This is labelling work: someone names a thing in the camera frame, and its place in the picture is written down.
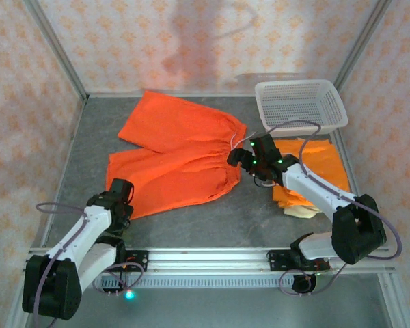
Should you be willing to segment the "beige shorts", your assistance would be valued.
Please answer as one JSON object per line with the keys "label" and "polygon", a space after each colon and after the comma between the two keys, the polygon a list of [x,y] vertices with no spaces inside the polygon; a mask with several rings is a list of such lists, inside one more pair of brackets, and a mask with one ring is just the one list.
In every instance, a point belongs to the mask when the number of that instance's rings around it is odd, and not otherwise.
{"label": "beige shorts", "polygon": [[298,205],[286,207],[283,209],[283,212],[285,215],[289,215],[292,217],[310,219],[317,215],[320,212],[320,210],[315,206]]}

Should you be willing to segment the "red-orange shorts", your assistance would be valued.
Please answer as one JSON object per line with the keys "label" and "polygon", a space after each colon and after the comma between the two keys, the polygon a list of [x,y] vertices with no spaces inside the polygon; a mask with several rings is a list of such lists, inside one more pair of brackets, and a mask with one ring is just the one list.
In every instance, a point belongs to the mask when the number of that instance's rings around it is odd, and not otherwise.
{"label": "red-orange shorts", "polygon": [[109,155],[106,185],[133,184],[133,219],[211,202],[240,182],[227,158],[246,132],[229,113],[146,91],[118,133],[136,148]]}

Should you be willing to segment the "light orange shorts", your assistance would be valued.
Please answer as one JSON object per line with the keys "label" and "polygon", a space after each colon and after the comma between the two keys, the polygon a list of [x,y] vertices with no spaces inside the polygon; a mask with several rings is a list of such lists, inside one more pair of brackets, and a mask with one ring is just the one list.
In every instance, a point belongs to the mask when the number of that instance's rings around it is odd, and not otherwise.
{"label": "light orange shorts", "polygon": [[[346,192],[351,191],[338,151],[329,140],[309,141],[303,149],[303,163],[327,182]],[[280,208],[314,207],[313,203],[303,196],[281,186],[273,187],[273,201],[277,202]]]}

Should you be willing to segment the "white plastic mesh basket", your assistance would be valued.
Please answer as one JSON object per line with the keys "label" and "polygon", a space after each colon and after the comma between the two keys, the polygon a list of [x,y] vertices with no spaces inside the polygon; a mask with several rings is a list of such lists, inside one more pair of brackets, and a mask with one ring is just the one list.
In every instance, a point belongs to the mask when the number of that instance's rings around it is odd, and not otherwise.
{"label": "white plastic mesh basket", "polygon": [[260,119],[274,138],[311,135],[321,126],[327,135],[348,125],[342,99],[333,83],[325,79],[261,82],[255,86]]}

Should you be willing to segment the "small lit status connector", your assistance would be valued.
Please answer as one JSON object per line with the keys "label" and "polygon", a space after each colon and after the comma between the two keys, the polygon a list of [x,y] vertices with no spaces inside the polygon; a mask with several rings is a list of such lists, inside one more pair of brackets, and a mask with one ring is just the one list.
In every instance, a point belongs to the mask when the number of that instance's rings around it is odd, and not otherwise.
{"label": "small lit status connector", "polygon": [[108,297],[123,298],[127,301],[135,299],[136,295],[132,289],[107,289],[103,288],[102,292],[107,294]]}

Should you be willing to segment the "grey metal lower panel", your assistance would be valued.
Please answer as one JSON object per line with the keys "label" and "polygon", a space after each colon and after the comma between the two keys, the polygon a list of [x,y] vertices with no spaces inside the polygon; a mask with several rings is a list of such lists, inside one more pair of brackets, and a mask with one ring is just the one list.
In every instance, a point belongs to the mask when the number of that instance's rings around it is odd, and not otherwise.
{"label": "grey metal lower panel", "polygon": [[40,318],[40,328],[392,328],[375,292],[359,298],[351,283],[311,297],[275,288],[139,289],[132,299],[83,295],[70,320]]}

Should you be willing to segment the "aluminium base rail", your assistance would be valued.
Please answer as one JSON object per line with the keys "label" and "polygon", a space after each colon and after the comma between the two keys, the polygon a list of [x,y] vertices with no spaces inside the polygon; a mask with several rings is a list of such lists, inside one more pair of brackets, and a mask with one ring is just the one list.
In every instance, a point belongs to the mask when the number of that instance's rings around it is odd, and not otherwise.
{"label": "aluminium base rail", "polygon": [[[149,248],[147,274],[155,275],[266,275],[271,272],[267,248]],[[343,273],[394,272],[391,260],[365,258],[347,265]]]}

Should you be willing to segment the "aluminium lower frame post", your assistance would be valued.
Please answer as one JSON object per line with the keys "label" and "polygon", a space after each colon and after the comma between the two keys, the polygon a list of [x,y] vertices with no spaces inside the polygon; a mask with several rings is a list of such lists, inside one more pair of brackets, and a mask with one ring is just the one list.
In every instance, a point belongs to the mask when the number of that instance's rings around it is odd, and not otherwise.
{"label": "aluminium lower frame post", "polygon": [[12,297],[11,307],[5,322],[5,328],[25,328],[30,313],[24,312],[23,302],[24,275],[19,277],[17,287]]}
{"label": "aluminium lower frame post", "polygon": [[410,310],[396,273],[378,274],[384,302],[393,328],[410,328]]}

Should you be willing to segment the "aluminium frame corner post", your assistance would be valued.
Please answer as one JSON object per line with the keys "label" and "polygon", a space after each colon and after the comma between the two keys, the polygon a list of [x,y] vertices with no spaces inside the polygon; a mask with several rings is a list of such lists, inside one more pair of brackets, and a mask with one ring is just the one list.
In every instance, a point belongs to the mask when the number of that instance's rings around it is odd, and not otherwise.
{"label": "aluminium frame corner post", "polygon": [[65,49],[63,48],[57,34],[54,31],[52,24],[47,18],[42,6],[38,0],[23,0],[25,7],[29,10],[29,13],[35,20],[39,30],[41,31],[44,39],[47,41],[50,49],[59,61],[60,66],[69,78],[74,90],[79,97],[86,102],[89,98],[83,83],[81,82],[72,62],[67,56]]}
{"label": "aluminium frame corner post", "polygon": [[373,11],[365,22],[361,33],[358,35],[353,47],[351,48],[350,53],[346,57],[333,83],[335,88],[339,92],[342,91],[347,79],[352,73],[353,68],[358,62],[361,54],[369,43],[373,33],[376,31],[379,23],[387,12],[387,9],[389,8],[391,3],[392,0],[377,0]]}

